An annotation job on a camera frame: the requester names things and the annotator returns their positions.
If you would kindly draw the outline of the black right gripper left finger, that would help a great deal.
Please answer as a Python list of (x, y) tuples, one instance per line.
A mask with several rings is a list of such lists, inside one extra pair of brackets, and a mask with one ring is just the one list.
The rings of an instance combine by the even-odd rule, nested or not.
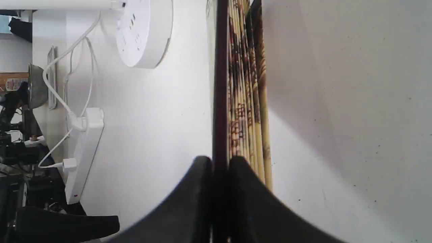
[(111, 243), (209, 243), (213, 164), (197, 156), (173, 191)]

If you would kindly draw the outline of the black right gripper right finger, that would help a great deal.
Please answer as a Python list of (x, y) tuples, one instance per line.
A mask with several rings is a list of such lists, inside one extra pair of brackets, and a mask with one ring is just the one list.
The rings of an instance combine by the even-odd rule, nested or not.
[(287, 208), (244, 157), (229, 162), (232, 243), (340, 243)]

